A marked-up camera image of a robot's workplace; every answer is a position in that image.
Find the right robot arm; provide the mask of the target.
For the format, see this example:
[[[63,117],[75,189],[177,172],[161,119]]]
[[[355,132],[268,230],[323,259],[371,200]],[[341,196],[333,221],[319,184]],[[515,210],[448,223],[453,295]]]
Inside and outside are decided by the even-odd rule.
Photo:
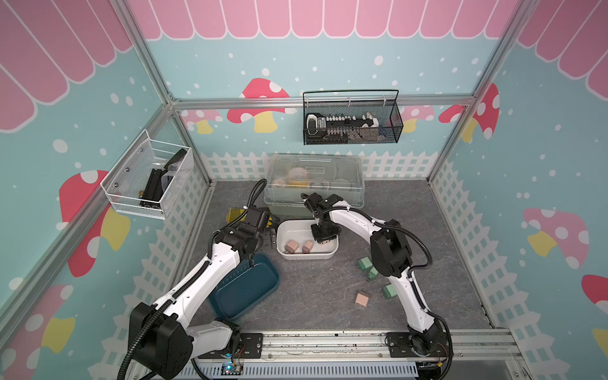
[[[424,242],[398,221],[368,215],[340,196],[324,198],[318,193],[303,193],[301,197],[315,219],[311,227],[315,242],[332,241],[345,227],[370,245],[373,267],[389,280],[405,311],[408,350],[419,357],[430,357],[440,349],[451,362],[454,351],[447,322],[431,311],[415,277],[416,270],[430,269],[433,264]]]

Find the pink plug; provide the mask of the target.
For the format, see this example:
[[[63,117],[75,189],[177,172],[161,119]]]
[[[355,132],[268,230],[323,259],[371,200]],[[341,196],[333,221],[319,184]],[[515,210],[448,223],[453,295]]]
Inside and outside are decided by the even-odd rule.
[[[359,307],[367,307],[370,302],[370,296],[364,291],[356,293],[355,304]]]
[[[312,240],[305,242],[302,246],[302,252],[304,254],[310,254],[313,252],[313,250],[314,250],[314,241],[312,241]]]
[[[294,240],[290,240],[284,247],[286,254],[294,254],[298,252],[299,249],[299,243],[294,241]]]

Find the white rectangular tray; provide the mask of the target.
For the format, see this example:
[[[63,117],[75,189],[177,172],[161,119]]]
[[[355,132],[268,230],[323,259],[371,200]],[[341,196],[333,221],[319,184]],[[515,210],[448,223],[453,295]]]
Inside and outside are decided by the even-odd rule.
[[[328,260],[339,248],[339,239],[318,243],[314,240],[313,219],[282,222],[277,229],[276,249],[288,261]]]

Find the teal rectangular tray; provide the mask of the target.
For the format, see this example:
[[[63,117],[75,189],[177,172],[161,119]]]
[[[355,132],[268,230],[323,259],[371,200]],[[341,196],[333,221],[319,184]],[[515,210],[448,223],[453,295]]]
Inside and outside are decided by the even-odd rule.
[[[274,293],[280,274],[264,254],[257,254],[253,266],[242,261],[228,273],[208,297],[220,320],[236,321]]]

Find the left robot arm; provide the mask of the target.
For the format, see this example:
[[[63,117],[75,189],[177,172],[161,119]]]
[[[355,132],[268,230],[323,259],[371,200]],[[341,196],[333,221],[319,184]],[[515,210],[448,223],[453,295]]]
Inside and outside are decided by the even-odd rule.
[[[117,372],[127,377],[132,361],[149,369],[147,378],[175,378],[186,364],[217,352],[234,359],[242,350],[241,329],[230,321],[193,326],[192,319],[219,283],[239,264],[254,264],[270,214],[256,206],[267,180],[254,185],[244,212],[214,231],[204,258],[174,288],[152,304],[141,302],[131,312],[128,350]]]

